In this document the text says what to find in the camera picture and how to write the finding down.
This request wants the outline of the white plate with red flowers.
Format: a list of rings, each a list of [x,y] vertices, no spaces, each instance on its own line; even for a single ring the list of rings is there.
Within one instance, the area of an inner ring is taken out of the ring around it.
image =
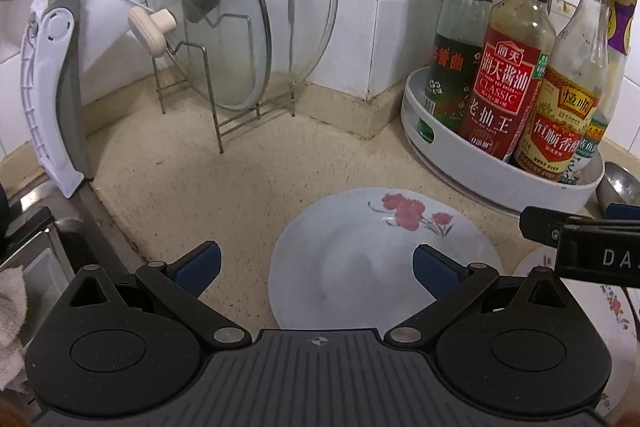
[[[385,334],[429,306],[413,251],[435,247],[460,265],[502,267],[473,223],[425,195],[363,187],[314,202],[274,246],[268,280],[281,329],[377,329]]]

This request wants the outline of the white floral plate at right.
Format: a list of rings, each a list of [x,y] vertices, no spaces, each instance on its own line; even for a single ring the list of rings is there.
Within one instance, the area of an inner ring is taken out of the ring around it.
[[[631,305],[618,286],[563,279],[563,283],[589,317],[612,358],[608,384],[597,413],[606,416],[623,399],[634,376],[638,340]]]

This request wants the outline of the steel ladle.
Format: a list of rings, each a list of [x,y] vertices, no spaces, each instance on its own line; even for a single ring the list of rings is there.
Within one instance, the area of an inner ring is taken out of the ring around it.
[[[605,161],[597,199],[605,219],[639,220],[639,180],[624,167]]]

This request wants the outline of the steel sink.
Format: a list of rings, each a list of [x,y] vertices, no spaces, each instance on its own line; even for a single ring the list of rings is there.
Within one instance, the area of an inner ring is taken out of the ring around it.
[[[99,265],[108,274],[134,272],[143,258],[85,182],[65,197],[42,176],[10,198],[1,268],[20,267],[27,310],[20,340],[27,346],[77,271]]]

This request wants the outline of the yellow cap vinegar bottle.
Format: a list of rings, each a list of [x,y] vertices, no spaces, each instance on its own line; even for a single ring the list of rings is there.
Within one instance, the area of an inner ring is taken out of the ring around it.
[[[570,165],[608,78],[608,8],[580,0],[556,37],[537,100],[513,154],[518,168],[553,182]]]

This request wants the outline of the beige dish cloth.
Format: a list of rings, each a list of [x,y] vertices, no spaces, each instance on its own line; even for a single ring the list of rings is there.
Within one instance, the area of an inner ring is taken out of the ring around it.
[[[1,390],[24,369],[20,332],[26,320],[27,295],[23,268],[1,272]]]

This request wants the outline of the red label soy sauce bottle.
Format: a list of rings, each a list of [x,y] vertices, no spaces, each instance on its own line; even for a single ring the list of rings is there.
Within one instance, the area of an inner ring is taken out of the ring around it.
[[[507,161],[536,101],[555,30],[548,0],[502,0],[489,14],[461,138]]]

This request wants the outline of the green glass vinegar bottle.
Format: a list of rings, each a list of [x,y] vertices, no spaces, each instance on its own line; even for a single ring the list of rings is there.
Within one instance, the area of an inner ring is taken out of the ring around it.
[[[492,0],[444,0],[433,55],[428,65],[425,108],[441,124],[457,132],[471,94]]]

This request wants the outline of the metal lid rack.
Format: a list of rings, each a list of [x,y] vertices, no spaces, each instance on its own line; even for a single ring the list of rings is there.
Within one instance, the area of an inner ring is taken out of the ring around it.
[[[166,44],[179,77],[160,81],[154,70],[160,109],[167,95],[190,87],[203,95],[214,120],[220,153],[224,138],[276,109],[295,112],[295,84],[267,92],[271,83],[271,35],[265,0],[179,0],[174,6],[177,27]]]

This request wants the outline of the purple label sauce bottle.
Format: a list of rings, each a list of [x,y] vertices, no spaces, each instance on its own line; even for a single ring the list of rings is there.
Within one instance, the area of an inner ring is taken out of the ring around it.
[[[637,0],[613,0],[608,13],[608,75],[600,103],[593,113],[590,125],[578,145],[574,157],[563,172],[560,182],[575,185],[582,172],[597,152],[610,124],[622,89],[627,58],[630,50],[631,26]]]

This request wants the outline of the white grey folding rack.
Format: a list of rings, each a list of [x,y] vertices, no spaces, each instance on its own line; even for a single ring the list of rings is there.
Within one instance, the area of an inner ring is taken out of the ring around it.
[[[81,121],[81,0],[34,0],[21,47],[21,100],[38,164],[67,198],[90,178]]]

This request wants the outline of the glass lid with beige knob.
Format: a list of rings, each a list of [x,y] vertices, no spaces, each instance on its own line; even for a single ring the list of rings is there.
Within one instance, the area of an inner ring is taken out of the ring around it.
[[[262,96],[272,55],[265,0],[144,0],[128,22],[146,52],[174,54],[218,106],[239,112]]]

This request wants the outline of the white rotating condiment rack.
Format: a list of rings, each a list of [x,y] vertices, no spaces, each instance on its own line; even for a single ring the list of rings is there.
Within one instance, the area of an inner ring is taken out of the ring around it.
[[[400,111],[407,140],[422,164],[449,186],[485,206],[518,215],[527,206],[576,212],[587,205],[605,174],[600,145],[576,185],[537,178],[472,147],[426,113],[427,70],[407,78]]]

